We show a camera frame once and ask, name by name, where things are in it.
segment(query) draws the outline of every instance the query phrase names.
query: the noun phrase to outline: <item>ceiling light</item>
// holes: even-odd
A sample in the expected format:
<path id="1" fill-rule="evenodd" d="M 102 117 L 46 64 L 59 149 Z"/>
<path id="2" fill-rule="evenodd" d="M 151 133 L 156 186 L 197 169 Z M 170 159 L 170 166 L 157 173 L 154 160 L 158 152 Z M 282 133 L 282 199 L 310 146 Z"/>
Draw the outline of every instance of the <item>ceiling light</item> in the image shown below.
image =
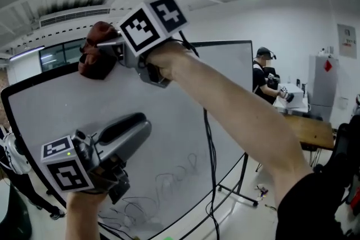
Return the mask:
<path id="1" fill-rule="evenodd" d="M 22 56 L 28 55 L 28 54 L 30 54 L 30 53 L 39 51 L 39 50 L 44 49 L 44 48 L 45 48 L 45 46 L 40 46 L 40 47 L 38 47 L 38 48 L 34 48 L 34 49 L 31 49 L 31 50 L 25 51 L 25 52 L 20 53 L 20 54 L 18 54 L 18 55 L 12 56 L 12 57 L 10 58 L 10 61 L 13 61 L 13 60 L 18 59 L 18 58 L 20 58 L 20 57 L 22 57 Z"/>
<path id="2" fill-rule="evenodd" d="M 50 60 L 50 61 L 48 61 L 48 62 L 45 62 L 45 63 L 43 63 L 43 65 L 44 65 L 44 64 L 48 64 L 48 63 L 50 63 L 50 62 L 54 62 L 54 61 L 56 61 L 56 59 Z"/>
<path id="3" fill-rule="evenodd" d="M 47 55 L 47 56 L 43 56 L 43 57 L 41 57 L 41 59 L 46 59 L 46 58 L 49 58 L 49 57 L 51 57 L 51 56 L 52 56 L 52 54 Z"/>

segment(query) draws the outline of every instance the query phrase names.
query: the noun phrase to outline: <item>hand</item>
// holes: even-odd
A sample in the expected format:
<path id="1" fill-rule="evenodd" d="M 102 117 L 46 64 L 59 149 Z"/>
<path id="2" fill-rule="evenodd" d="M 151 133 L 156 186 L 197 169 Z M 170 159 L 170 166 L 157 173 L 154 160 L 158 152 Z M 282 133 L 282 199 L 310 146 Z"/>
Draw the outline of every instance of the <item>hand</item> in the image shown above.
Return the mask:
<path id="1" fill-rule="evenodd" d="M 288 93 L 288 92 L 284 92 L 284 91 L 279 91 L 279 96 L 281 98 L 285 99 L 288 103 L 290 103 L 294 99 L 293 93 Z"/>
<path id="2" fill-rule="evenodd" d="M 188 50 L 178 42 L 166 42 L 164 45 L 153 50 L 147 57 L 147 62 L 157 66 L 163 77 L 173 80 L 173 68 L 182 56 L 187 54 Z"/>
<path id="3" fill-rule="evenodd" d="M 86 194 L 83 192 L 70 192 L 67 195 L 67 209 L 73 210 L 89 210 L 98 209 L 99 205 L 106 198 L 107 194 Z"/>

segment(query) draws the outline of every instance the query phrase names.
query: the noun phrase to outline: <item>white wall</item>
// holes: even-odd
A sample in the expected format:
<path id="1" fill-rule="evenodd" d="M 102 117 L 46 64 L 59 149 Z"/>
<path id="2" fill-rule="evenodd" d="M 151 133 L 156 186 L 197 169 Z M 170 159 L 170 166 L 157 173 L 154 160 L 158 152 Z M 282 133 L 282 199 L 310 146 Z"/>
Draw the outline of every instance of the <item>white wall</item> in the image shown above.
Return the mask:
<path id="1" fill-rule="evenodd" d="M 252 40 L 277 55 L 282 81 L 308 81 L 308 58 L 333 44 L 329 0 L 243 0 L 190 12 L 188 40 Z"/>
<path id="2" fill-rule="evenodd" d="M 333 17 L 332 31 L 335 42 L 335 53 L 339 55 L 338 24 L 355 27 L 357 34 L 357 59 L 339 57 L 339 79 L 331 123 L 338 127 L 348 123 L 355 105 L 355 97 L 360 93 L 360 3 L 356 0 L 330 0 Z M 340 98 L 348 99 L 346 108 L 341 108 Z"/>
<path id="3" fill-rule="evenodd" d="M 33 52 L 10 62 L 7 77 L 10 85 L 41 73 L 39 52 Z"/>

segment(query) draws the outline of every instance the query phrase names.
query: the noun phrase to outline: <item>black shirt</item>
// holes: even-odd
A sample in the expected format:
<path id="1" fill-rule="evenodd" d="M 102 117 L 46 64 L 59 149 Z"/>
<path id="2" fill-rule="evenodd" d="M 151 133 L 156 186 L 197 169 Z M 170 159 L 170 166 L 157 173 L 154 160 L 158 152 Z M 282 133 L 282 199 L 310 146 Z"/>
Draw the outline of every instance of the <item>black shirt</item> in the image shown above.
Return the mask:
<path id="1" fill-rule="evenodd" d="M 261 69 L 253 68 L 253 92 L 261 98 L 264 98 L 265 94 L 262 92 L 260 87 L 266 85 L 265 73 L 260 63 L 254 60 L 253 65 L 254 64 L 259 65 Z"/>
<path id="2" fill-rule="evenodd" d="M 333 175 L 305 176 L 290 189 L 277 209 L 276 240 L 347 239 L 335 220 L 344 191 Z"/>

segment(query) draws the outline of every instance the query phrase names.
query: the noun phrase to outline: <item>man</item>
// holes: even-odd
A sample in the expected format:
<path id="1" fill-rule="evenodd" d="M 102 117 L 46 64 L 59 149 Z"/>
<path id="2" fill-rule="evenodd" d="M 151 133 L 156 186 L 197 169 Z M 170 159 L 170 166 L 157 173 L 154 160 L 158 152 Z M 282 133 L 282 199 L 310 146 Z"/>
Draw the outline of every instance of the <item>man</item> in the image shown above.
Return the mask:
<path id="1" fill-rule="evenodd" d="M 11 184 L 25 195 L 32 205 L 36 206 L 39 210 L 44 208 L 48 211 L 51 219 L 57 220 L 64 217 L 65 213 L 63 211 L 58 207 L 51 205 L 36 193 L 28 175 L 31 166 L 28 164 L 23 154 L 14 155 L 10 152 L 9 145 L 12 145 L 17 153 L 19 153 L 20 150 L 16 147 L 14 135 L 6 131 L 2 125 L 0 126 L 0 179 L 9 178 Z M 27 167 L 22 170 L 21 166 L 24 161 L 26 161 Z"/>
<path id="2" fill-rule="evenodd" d="M 253 92 L 266 101 L 268 101 L 266 95 L 269 95 L 274 98 L 280 96 L 281 98 L 287 99 L 288 102 L 291 102 L 294 96 L 283 91 L 271 89 L 267 85 L 268 79 L 265 77 L 263 67 L 266 65 L 266 61 L 271 59 L 273 59 L 273 57 L 271 57 L 271 51 L 269 49 L 265 47 L 258 49 L 253 62 Z"/>
<path id="3" fill-rule="evenodd" d="M 342 239 L 334 214 L 344 188 L 325 173 L 312 173 L 297 137 L 281 114 L 199 61 L 178 43 L 166 43 L 155 49 L 147 61 L 205 107 L 229 135 L 270 172 L 278 206 L 277 240 Z M 67 240 L 100 238 L 97 212 L 105 197 L 104 194 L 69 193 Z"/>

